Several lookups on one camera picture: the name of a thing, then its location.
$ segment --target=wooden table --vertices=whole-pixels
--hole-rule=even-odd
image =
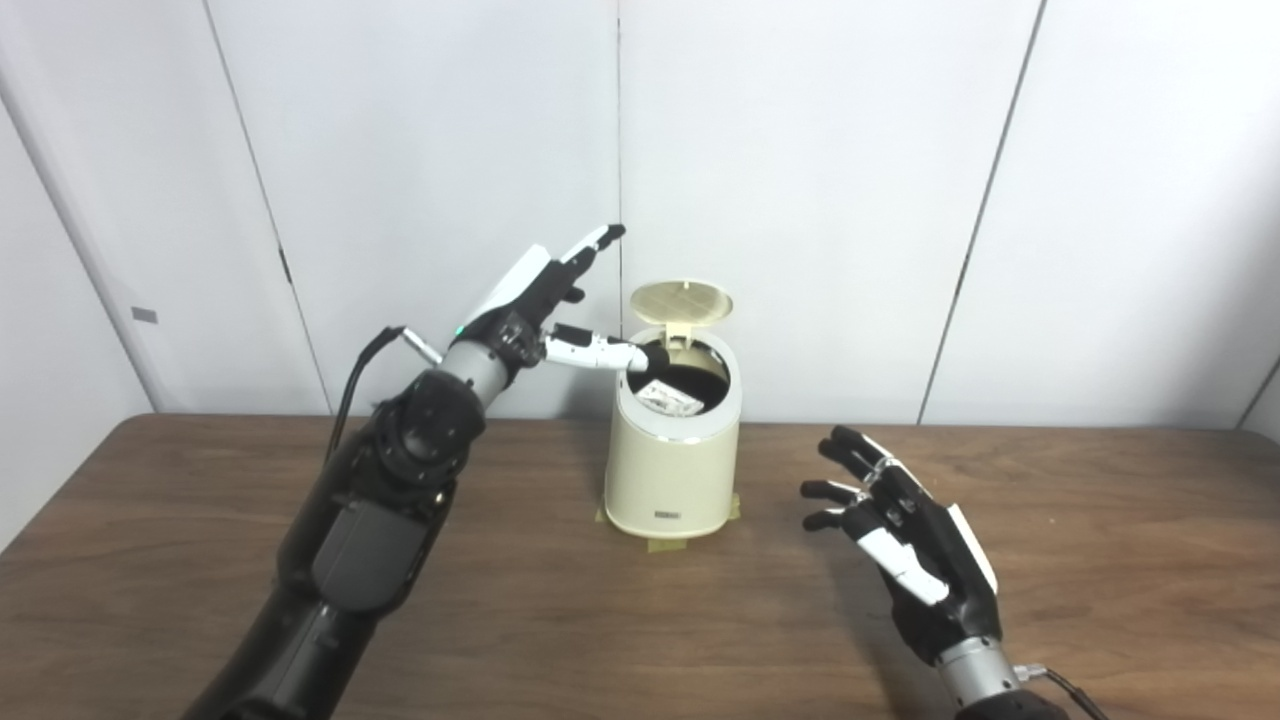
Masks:
[[[124,423],[0,556],[0,716],[173,719],[256,615],[325,418]],[[495,421],[346,719],[950,719],[869,561],[806,536],[817,425],[742,429],[742,519],[594,521],[607,427]],[[1280,716],[1280,447],[1245,433],[873,428],[960,502],[1007,648],[1114,720]],[[1052,685],[1036,689],[1064,705]],[[1073,708],[1073,717],[1083,717]]]

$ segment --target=wall seam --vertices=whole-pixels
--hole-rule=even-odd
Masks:
[[[614,90],[618,94],[617,104],[617,117],[618,117],[618,223],[622,223],[622,0],[617,0],[613,4],[614,18],[617,32],[614,35]],[[626,316],[626,292],[623,292],[622,281],[622,263],[626,258],[626,242],[618,243],[618,337],[626,337],[622,334],[622,322]]]
[[[978,242],[978,233],[982,231],[982,220],[987,213],[987,201],[991,200],[991,188],[996,182],[996,173],[1000,169],[1000,160],[1005,154],[1005,142],[1009,140],[1009,128],[1012,126],[1014,113],[1018,110],[1018,99],[1023,92],[1023,81],[1027,78],[1027,68],[1030,65],[1032,51],[1036,49],[1036,38],[1039,36],[1041,20],[1044,18],[1044,8],[1048,0],[1041,0],[1036,9],[1036,20],[1032,23],[1030,36],[1027,38],[1027,50],[1023,53],[1021,67],[1018,68],[1018,81],[1014,82],[1014,94],[1009,99],[1009,110],[1005,113],[1005,124],[1000,128],[1000,140],[996,142],[996,154],[991,159],[991,170],[987,173],[987,184],[982,190],[982,200],[978,202],[978,214],[973,220],[973,231],[969,233],[969,246],[965,249],[964,261],[960,264],[960,274],[956,278],[956,290],[951,296],[951,307],[947,309],[947,319],[942,324],[942,336],[938,338],[938,351],[933,356],[933,368],[929,370],[929,380],[924,386],[924,397],[920,398],[920,411],[915,416],[915,424],[924,424],[924,413],[929,406],[929,396],[933,393],[933,382],[938,377],[938,366],[942,364],[942,354],[947,346],[947,336],[951,333],[951,322],[955,319],[956,306],[960,304],[960,292],[964,288],[965,277],[969,273],[969,261],[973,258],[973,249]]]
[[[1253,400],[1251,400],[1244,407],[1244,413],[1240,415],[1239,421],[1235,423],[1235,429],[1244,429],[1244,423],[1249,419],[1249,415],[1253,414],[1253,409],[1257,407],[1258,401],[1262,400],[1263,395],[1266,395],[1267,388],[1271,387],[1271,382],[1275,379],[1276,372],[1280,372],[1280,357],[1276,357],[1276,361],[1271,364],[1271,370],[1262,379],[1262,384],[1258,386],[1258,391],[1253,393]]]
[[[232,69],[227,64],[227,54],[223,53],[223,40],[218,35],[218,24],[214,22],[214,12],[209,6],[209,0],[202,0],[205,19],[209,22],[209,32],[214,38],[214,49],[218,51],[218,63],[223,68],[223,78],[227,81],[227,90],[232,95],[232,105],[236,108],[236,119],[239,122],[241,135],[244,137],[244,147],[248,150],[250,164],[253,165],[253,178],[257,182],[259,193],[262,197],[262,206],[266,208],[266,218],[271,224],[271,237],[275,238],[275,250],[280,254],[280,263],[284,266],[284,277],[289,283],[289,295],[293,297],[293,307],[298,314],[298,323],[302,325],[302,337],[307,341],[307,352],[311,355],[311,365],[315,368],[316,379],[320,380],[320,395],[324,396],[325,407],[333,415],[333,401],[329,398],[329,386],[324,382],[324,372],[320,369],[320,357],[316,355],[315,342],[311,340],[311,328],[307,327],[306,314],[302,311],[302,300],[298,299],[298,286],[293,282],[289,272],[288,254],[284,251],[284,242],[280,241],[280,228],[275,224],[275,210],[271,208],[271,199],[266,193],[266,183],[262,182],[262,170],[257,164],[257,152],[253,150],[253,141],[248,135],[248,123],[244,122],[244,111],[241,108],[239,94],[236,92],[236,83],[232,81]]]

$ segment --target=cream trash can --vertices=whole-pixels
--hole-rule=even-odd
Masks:
[[[714,533],[733,502],[742,378],[733,351],[701,328],[733,301],[712,284],[666,281],[636,290],[631,309],[657,325],[631,342],[664,346],[671,365],[618,373],[604,512],[643,538]]]

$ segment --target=black arm joint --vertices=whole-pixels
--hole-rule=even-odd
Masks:
[[[311,561],[316,593],[343,612],[392,612],[408,597],[440,515],[424,520],[369,500],[348,502]]]
[[[507,368],[507,387],[511,387],[520,370],[538,365],[547,356],[540,323],[530,323],[513,306],[515,302],[480,315],[453,341],[479,342],[493,351]]]
[[[392,507],[434,501],[452,488],[471,442],[485,429],[480,400],[462,380],[440,370],[419,375],[372,421],[372,455],[383,470],[374,477],[392,480],[381,483],[375,496]]]
[[[1066,711],[1030,691],[1009,691],[975,702],[955,720],[1068,720]]]

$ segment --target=robot finger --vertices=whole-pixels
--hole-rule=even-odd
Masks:
[[[613,245],[614,240],[618,240],[627,233],[627,228],[623,225],[602,225],[591,231],[586,237],[577,241],[573,247],[570,247],[564,255],[561,256],[561,263],[576,264],[582,263],[586,258],[594,258],[596,252],[600,252],[609,245]],[[584,255],[584,251],[590,250],[590,255]]]
[[[819,442],[818,454],[827,460],[841,464],[859,480],[865,479],[876,471],[873,462],[868,462],[865,457],[833,439]]]
[[[878,442],[852,428],[846,428],[845,425],[836,425],[832,428],[831,439],[836,445],[858,454],[870,465],[877,465],[882,460],[893,457],[893,455],[884,450]]]
[[[846,509],[840,528],[883,570],[884,577],[915,596],[925,606],[947,598],[950,587],[920,565],[910,543],[899,539],[870,503]]]
[[[924,489],[920,480],[906,469],[906,465],[893,460],[887,462],[870,486],[877,506],[896,505],[904,512],[915,512],[920,505],[933,502],[933,496]]]
[[[831,480],[805,480],[800,483],[800,497],[852,505],[864,498],[865,493],[852,486],[833,483]]]
[[[845,514],[844,509],[828,507],[827,510],[819,510],[813,515],[808,515],[804,519],[804,529],[808,533],[815,533],[818,530],[828,530],[840,527],[840,516]]]

